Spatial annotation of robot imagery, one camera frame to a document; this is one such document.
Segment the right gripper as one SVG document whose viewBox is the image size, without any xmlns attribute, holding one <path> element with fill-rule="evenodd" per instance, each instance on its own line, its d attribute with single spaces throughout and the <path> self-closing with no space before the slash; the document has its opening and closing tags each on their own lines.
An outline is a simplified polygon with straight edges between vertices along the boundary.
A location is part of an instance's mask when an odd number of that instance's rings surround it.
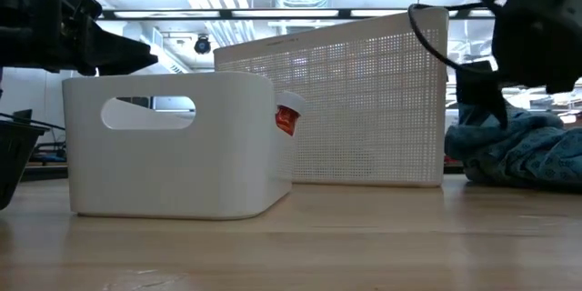
<svg viewBox="0 0 582 291">
<path fill-rule="evenodd" d="M 494 11 L 492 51 L 502 80 L 571 91 L 582 78 L 582 0 L 506 0 Z M 493 116 L 508 126 L 506 101 L 496 81 L 456 70 L 460 125 Z"/>
</svg>

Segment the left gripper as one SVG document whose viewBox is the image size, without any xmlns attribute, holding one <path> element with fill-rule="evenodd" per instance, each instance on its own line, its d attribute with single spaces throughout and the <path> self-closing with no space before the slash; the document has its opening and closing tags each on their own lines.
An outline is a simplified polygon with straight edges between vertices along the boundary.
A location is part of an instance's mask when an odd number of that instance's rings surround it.
<svg viewBox="0 0 582 291">
<path fill-rule="evenodd" d="M 151 46 L 140 39 L 123 35 L 120 28 L 97 27 L 101 13 L 96 0 L 0 0 L 0 70 L 71 69 L 113 76 L 158 63 Z"/>
</svg>

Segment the teal patterned cloth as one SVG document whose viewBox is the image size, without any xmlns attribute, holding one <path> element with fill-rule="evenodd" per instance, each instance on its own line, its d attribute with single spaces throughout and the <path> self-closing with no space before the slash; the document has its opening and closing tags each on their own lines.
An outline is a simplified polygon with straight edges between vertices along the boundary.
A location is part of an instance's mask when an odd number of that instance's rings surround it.
<svg viewBox="0 0 582 291">
<path fill-rule="evenodd" d="M 567 128 L 549 113 L 506 109 L 502 128 L 484 108 L 460 103 L 445 154 L 475 183 L 582 194 L 582 127 Z"/>
</svg>

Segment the large white perforated basket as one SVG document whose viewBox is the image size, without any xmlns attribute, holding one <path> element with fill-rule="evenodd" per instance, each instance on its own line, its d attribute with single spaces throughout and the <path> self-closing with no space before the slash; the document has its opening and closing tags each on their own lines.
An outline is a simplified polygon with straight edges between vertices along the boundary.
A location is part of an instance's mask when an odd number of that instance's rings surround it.
<svg viewBox="0 0 582 291">
<path fill-rule="evenodd" d="M 437 187 L 444 179 L 447 48 L 442 8 L 384 15 L 215 51 L 218 72 L 268 78 L 306 100 L 298 183 Z"/>
</svg>

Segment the small white plastic bin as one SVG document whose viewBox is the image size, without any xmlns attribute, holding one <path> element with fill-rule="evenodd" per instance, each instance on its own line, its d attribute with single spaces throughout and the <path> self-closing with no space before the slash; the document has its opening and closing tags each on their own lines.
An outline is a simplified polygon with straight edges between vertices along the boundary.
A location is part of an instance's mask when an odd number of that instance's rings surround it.
<svg viewBox="0 0 582 291">
<path fill-rule="evenodd" d="M 252 73 L 62 83 L 71 210 L 84 216 L 257 216 L 292 187 L 296 140 Z"/>
</svg>

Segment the red medicine bottle white cap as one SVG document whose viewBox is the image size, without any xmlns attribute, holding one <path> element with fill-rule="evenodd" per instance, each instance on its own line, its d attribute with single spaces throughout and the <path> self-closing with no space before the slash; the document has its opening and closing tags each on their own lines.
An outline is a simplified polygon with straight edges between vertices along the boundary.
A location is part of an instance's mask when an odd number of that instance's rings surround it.
<svg viewBox="0 0 582 291">
<path fill-rule="evenodd" d="M 276 96 L 276 125 L 293 136 L 296 123 L 306 106 L 306 100 L 296 93 L 283 91 Z"/>
</svg>

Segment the black ceiling spotlight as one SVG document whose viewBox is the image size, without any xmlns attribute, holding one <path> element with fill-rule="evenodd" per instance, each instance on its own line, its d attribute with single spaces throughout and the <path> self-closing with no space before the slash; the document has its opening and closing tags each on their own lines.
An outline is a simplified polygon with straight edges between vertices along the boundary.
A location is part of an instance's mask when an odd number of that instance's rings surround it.
<svg viewBox="0 0 582 291">
<path fill-rule="evenodd" d="M 194 51 L 199 55 L 208 54 L 211 51 L 211 42 L 207 35 L 200 35 L 194 45 Z"/>
</svg>

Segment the small black mesh basket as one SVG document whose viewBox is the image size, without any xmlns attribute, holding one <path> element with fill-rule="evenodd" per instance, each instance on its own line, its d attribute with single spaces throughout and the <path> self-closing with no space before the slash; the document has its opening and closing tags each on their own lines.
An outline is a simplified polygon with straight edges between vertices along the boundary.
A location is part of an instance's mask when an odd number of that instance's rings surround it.
<svg viewBox="0 0 582 291">
<path fill-rule="evenodd" d="M 0 119 L 0 211 L 7 208 L 25 171 L 37 140 L 46 127 L 32 125 L 32 109 L 13 112 Z"/>
</svg>

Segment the black ceiling light rail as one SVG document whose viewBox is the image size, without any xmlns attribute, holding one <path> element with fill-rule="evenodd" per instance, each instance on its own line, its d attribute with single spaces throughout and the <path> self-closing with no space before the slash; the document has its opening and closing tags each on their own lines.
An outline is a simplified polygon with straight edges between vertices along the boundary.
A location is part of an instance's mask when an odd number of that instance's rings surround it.
<svg viewBox="0 0 582 291">
<path fill-rule="evenodd" d="M 403 14 L 404 8 L 106 9 L 104 21 L 359 20 Z"/>
</svg>

